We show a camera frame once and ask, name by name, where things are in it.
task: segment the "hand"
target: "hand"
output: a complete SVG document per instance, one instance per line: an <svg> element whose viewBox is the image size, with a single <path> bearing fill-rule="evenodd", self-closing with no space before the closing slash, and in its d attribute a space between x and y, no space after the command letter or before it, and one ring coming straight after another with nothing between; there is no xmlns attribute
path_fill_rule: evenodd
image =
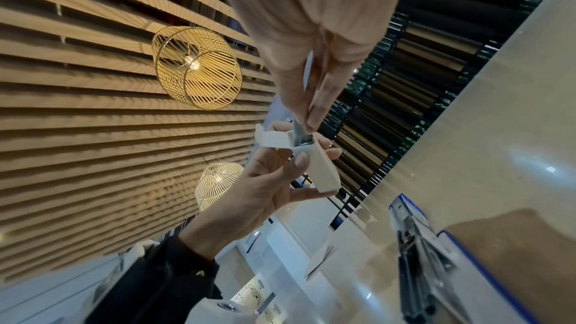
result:
<svg viewBox="0 0 576 324"><path fill-rule="evenodd" d="M273 130L289 131L292 124L275 122ZM331 160L342 151L319 133L314 137ZM289 162L289 149L260 148L240 177L216 203L200 213L179 237L197 254L212 260L227 244L240 239L264 223L282 206L336 193L320 194L315 188L291 188L310 164L306 153Z"/></svg>
<svg viewBox="0 0 576 324"><path fill-rule="evenodd" d="M274 77L282 103L311 133L384 36L398 0L229 1Z"/></svg>

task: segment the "blue edge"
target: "blue edge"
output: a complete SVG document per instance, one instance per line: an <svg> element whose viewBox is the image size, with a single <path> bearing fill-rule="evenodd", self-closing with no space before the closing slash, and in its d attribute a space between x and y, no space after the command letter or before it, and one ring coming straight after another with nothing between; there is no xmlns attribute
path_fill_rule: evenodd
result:
<svg viewBox="0 0 576 324"><path fill-rule="evenodd" d="M412 200L408 199L406 195L400 194L398 195L398 198L404 201L405 203L410 204L413 208L418 210L423 216L426 217L422 209L420 209L416 204L414 204ZM392 204L390 204L388 209L393 209ZM494 290L499 292L508 302L508 304L510 304L510 306L513 307L514 310L516 310L518 315L520 315L527 323L541 324L541 322L539 322L525 307L523 307L522 304L518 300L516 300L516 298L513 297L512 294L510 294L508 290L506 290L506 288L504 288L504 286L502 286L502 284L500 284L498 280L496 280L496 278L492 276L492 274L484 266L482 266L482 264L479 261L476 260L476 258L472 255L472 253L470 253L462 245L462 243L460 243L460 241L456 239L456 237L454 237L445 230L440 231L440 233L438 233L437 236L441 235L442 233L445 233L448 236L448 238L458 247L458 249L460 249L466 255L466 257L470 260L470 262L472 262L474 267L476 267L476 269L482 274L482 276L492 285Z"/></svg>

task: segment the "wooden slat ceiling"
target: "wooden slat ceiling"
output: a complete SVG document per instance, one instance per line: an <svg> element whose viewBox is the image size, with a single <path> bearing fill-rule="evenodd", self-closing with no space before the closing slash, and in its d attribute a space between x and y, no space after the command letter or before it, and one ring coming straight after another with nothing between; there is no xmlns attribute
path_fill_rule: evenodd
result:
<svg viewBox="0 0 576 324"><path fill-rule="evenodd" d="M0 2L0 278L113 254L198 213L208 163L244 164L274 97L225 0ZM151 40L166 25L220 33L244 76L214 112L172 100Z"/></svg>

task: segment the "black sleeve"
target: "black sleeve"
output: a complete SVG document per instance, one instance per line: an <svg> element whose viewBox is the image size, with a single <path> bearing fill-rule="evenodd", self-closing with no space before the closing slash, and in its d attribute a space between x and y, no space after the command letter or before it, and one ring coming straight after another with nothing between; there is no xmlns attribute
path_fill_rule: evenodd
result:
<svg viewBox="0 0 576 324"><path fill-rule="evenodd" d="M203 298L222 298L217 272L215 261L170 237L132 265L85 323L182 324Z"/></svg>

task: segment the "gold wire lampshade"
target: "gold wire lampshade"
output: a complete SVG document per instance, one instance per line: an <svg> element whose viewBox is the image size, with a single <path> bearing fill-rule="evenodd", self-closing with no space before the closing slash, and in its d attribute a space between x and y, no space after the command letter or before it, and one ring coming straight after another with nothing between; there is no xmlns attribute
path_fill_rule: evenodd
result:
<svg viewBox="0 0 576 324"><path fill-rule="evenodd" d="M240 65L228 43L212 31L165 27L154 35L152 51L158 80L175 100L215 110L240 92Z"/></svg>
<svg viewBox="0 0 576 324"><path fill-rule="evenodd" d="M200 211L206 210L224 195L243 170L237 163L215 163L208 166L194 191Z"/></svg>

